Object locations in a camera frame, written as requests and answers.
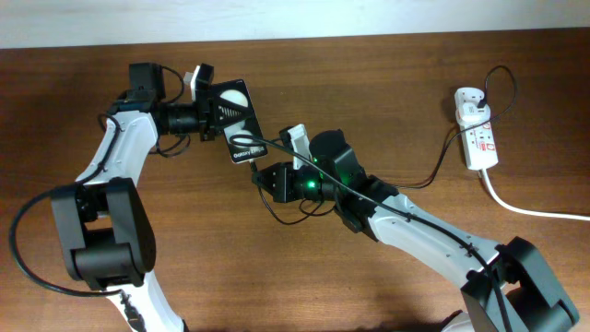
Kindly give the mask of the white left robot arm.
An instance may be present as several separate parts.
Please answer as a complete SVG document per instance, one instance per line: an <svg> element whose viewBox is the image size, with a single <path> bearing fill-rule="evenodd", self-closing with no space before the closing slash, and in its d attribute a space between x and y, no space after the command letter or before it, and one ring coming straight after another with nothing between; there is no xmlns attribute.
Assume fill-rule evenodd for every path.
<svg viewBox="0 0 590 332"><path fill-rule="evenodd" d="M144 162L163 135L197 133L207 141L254 113L241 79L214 83L199 65L192 100L166 98L165 66L129 66L130 88L107 112L104 137L86 170L51 195L67 273L92 296L109 299L134 331L185 331L166 300L154 266L156 240L136 190Z"/></svg>

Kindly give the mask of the black Galaxy flip phone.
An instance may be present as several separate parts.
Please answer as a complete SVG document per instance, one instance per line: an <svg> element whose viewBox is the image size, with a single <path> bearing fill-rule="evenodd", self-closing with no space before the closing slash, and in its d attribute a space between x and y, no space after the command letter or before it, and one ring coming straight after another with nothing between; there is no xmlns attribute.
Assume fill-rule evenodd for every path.
<svg viewBox="0 0 590 332"><path fill-rule="evenodd" d="M241 105L249 109L249 117L235 124L218 124L227 141L230 159L233 163L239 164L252 161L267 155L267 148L260 143L255 143L250 138L235 138L239 146L233 145L230 139L235 135L247 135L262 137L263 133L258 123L255 110L245 82L241 79L222 83L224 88L218 99L214 100L214 110L217 114L217 106Z"/></svg>

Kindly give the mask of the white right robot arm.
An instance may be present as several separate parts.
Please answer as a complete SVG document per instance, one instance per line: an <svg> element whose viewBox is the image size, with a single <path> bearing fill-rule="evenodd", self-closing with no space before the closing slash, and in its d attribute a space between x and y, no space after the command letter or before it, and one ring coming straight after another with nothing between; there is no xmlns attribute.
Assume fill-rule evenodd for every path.
<svg viewBox="0 0 590 332"><path fill-rule="evenodd" d="M278 203L332 201L353 232L393 246L443 276L466 310L446 331L568 331L580 315L547 261L529 241L480 238L416 206L394 186L368 175L339 130L315 136L304 150L253 174Z"/></svg>

